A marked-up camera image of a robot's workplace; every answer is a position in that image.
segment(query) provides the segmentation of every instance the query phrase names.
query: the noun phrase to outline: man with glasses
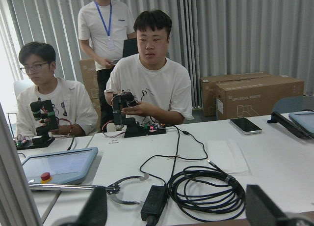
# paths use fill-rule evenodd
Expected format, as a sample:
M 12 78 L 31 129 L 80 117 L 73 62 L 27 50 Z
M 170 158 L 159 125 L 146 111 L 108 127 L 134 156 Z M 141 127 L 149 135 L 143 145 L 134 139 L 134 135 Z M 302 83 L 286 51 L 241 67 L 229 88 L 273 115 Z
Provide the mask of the man with glasses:
M 98 115 L 92 105 L 85 86 L 77 81 L 56 78 L 55 51 L 50 44 L 31 42 L 21 48 L 19 61 L 22 72 L 34 82 L 17 98 L 17 134 L 36 135 L 42 124 L 36 121 L 30 104 L 51 100 L 57 117 L 58 129 L 50 130 L 54 135 L 85 136 L 94 131 Z

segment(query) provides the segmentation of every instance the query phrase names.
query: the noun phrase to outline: gray curtain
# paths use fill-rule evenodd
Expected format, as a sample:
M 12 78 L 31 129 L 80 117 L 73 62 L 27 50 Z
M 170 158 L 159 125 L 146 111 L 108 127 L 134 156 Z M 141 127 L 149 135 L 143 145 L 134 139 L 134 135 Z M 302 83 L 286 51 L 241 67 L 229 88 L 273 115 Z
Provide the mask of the gray curtain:
M 92 0 L 8 0 L 20 46 L 51 43 L 56 75 L 82 82 L 77 15 Z M 192 81 L 192 105 L 201 105 L 202 76 L 268 72 L 305 81 L 314 92 L 314 0 L 119 0 L 134 18 L 161 9 L 173 20 L 169 57 Z

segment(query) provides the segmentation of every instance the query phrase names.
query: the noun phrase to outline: metal rod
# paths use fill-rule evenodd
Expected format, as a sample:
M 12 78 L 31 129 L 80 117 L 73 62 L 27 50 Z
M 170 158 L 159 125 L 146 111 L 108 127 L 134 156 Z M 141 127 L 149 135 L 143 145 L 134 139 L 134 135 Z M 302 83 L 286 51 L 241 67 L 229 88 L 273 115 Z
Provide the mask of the metal rod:
M 97 185 L 62 185 L 62 184 L 40 184 L 29 183 L 32 190 L 62 190 L 62 191 L 92 191 Z

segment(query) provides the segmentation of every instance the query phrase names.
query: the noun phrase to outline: eyeglasses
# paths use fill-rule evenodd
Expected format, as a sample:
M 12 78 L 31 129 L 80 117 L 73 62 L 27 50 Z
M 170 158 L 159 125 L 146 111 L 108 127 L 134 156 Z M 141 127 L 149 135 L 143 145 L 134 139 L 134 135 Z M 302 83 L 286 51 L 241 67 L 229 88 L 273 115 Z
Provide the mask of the eyeglasses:
M 30 70 L 35 70 L 35 71 L 38 71 L 41 69 L 41 67 L 45 64 L 49 64 L 48 62 L 45 62 L 45 63 L 41 63 L 41 64 L 36 64 L 36 65 L 33 65 L 33 66 L 25 66 L 25 67 L 22 67 L 20 68 L 20 70 L 24 73 L 24 74 L 30 74 Z

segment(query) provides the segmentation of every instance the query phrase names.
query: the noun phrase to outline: black cable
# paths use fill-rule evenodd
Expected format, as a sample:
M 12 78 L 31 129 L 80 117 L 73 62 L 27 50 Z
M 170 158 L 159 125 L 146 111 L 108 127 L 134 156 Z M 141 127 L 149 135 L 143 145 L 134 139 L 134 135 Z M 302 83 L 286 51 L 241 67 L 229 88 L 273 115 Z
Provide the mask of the black cable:
M 73 137 L 72 137 L 72 141 L 71 141 L 71 144 L 70 144 L 70 146 L 68 147 L 67 151 L 71 150 L 71 147 L 72 147 L 73 142 L 74 142 L 74 138 L 75 138 L 75 136 L 73 135 Z
M 24 156 L 24 158 L 26 158 L 26 155 L 24 153 L 18 152 L 18 154 L 21 154 Z
M 211 220 L 197 218 L 193 216 L 192 213 L 189 213 L 188 210 L 214 214 L 235 212 L 234 216 L 224 220 L 235 219 L 240 216 L 245 209 L 245 191 L 234 177 L 226 174 L 214 163 L 210 162 L 210 164 L 214 168 L 190 166 L 172 176 L 167 184 L 168 194 L 182 212 L 197 221 L 212 222 Z M 224 183 L 221 185 L 213 184 L 213 179 L 220 180 Z M 188 187 L 191 184 L 195 187 L 196 183 L 221 188 L 222 190 L 205 195 L 188 195 Z M 183 193 L 180 193 L 178 190 L 181 185 L 184 185 Z
M 304 109 L 304 110 L 301 110 L 301 112 L 314 112 L 314 110 L 311 110 L 311 109 Z

